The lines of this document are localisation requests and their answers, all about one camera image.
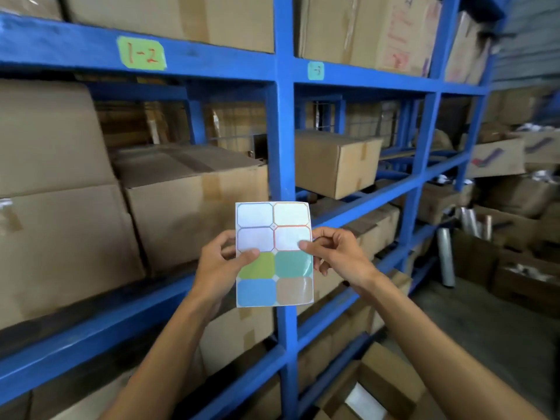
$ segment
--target teal sticker label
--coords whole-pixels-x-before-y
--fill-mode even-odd
[[[325,79],[325,63],[309,62],[307,64],[307,78],[310,81],[323,81]]]
[[[163,46],[156,40],[120,36],[116,39],[120,61],[129,69],[165,70]]]

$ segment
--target warehouse wall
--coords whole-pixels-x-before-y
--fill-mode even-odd
[[[560,0],[513,0],[506,33],[494,67],[497,90],[560,84]]]

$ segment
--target hand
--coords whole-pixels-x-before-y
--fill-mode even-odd
[[[191,293],[213,304],[220,302],[233,287],[241,268],[259,257],[258,249],[250,249],[230,259],[235,256],[234,242],[235,230],[226,230],[202,248]]]
[[[319,227],[313,230],[313,242],[301,241],[300,249],[313,255],[313,268],[327,275],[333,268],[358,293],[381,274],[366,257],[354,234],[341,228]]]

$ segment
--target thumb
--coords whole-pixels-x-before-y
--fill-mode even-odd
[[[258,249],[249,249],[245,252],[242,252],[237,258],[228,261],[228,264],[235,269],[237,272],[241,270],[246,265],[256,261],[256,259],[260,255],[260,250]]]
[[[318,242],[310,242],[307,240],[300,241],[298,246],[306,254],[317,256],[318,258],[322,258],[326,261],[329,261],[331,259],[334,252],[333,249],[322,246]]]

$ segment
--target sticker sheet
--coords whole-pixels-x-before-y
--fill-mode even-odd
[[[237,276],[237,306],[284,306],[313,302],[313,257],[301,251],[311,240],[309,205],[303,202],[235,204],[237,256],[257,248],[257,260]]]

